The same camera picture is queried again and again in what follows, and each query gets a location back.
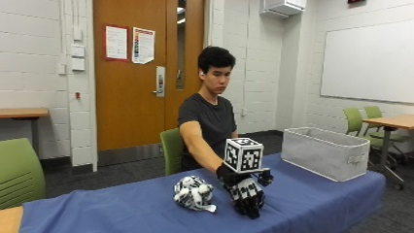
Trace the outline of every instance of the table leg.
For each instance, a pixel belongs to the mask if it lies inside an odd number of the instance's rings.
[[[389,144],[391,131],[393,131],[393,128],[384,127],[384,139],[383,139],[383,147],[381,147],[379,165],[373,165],[372,167],[370,167],[370,170],[380,172],[387,178],[391,179],[393,183],[403,186],[403,179],[385,165],[387,156],[388,156],[388,144]]]
[[[31,146],[34,149],[34,152],[38,154],[38,125],[37,125],[37,118],[30,120],[30,141],[31,141]]]

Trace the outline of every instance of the blue tablecloth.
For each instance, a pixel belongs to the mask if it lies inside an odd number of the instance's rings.
[[[271,169],[274,183],[263,188],[258,219],[235,213],[214,174],[199,169],[25,203],[21,232],[334,233],[344,232],[379,209],[383,175],[367,172],[335,183],[282,161],[279,154],[263,156],[262,163]],[[214,186],[214,214],[186,210],[172,202],[172,186],[188,175]]]

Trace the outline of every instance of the man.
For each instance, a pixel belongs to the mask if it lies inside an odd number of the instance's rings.
[[[198,56],[202,87],[183,101],[178,113],[184,143],[180,169],[187,171],[204,167],[215,173],[231,194],[236,211],[256,218],[263,193],[248,174],[235,174],[222,163],[226,139],[238,137],[231,103],[218,96],[228,84],[234,65],[235,58],[226,49],[206,47]]]

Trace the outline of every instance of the door handle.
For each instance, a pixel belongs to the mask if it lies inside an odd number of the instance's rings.
[[[153,93],[157,95],[157,97],[164,96],[164,67],[157,66],[157,72],[155,72],[155,90]]]

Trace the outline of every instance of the black t-shirt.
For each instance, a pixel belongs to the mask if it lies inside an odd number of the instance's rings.
[[[216,105],[211,105],[198,93],[192,94],[179,107],[178,126],[187,121],[196,121],[199,123],[203,139],[212,151],[222,158],[224,141],[231,138],[231,133],[236,130],[230,101],[218,96]],[[187,171],[196,168],[200,168],[200,165],[183,145],[180,169],[182,171]]]

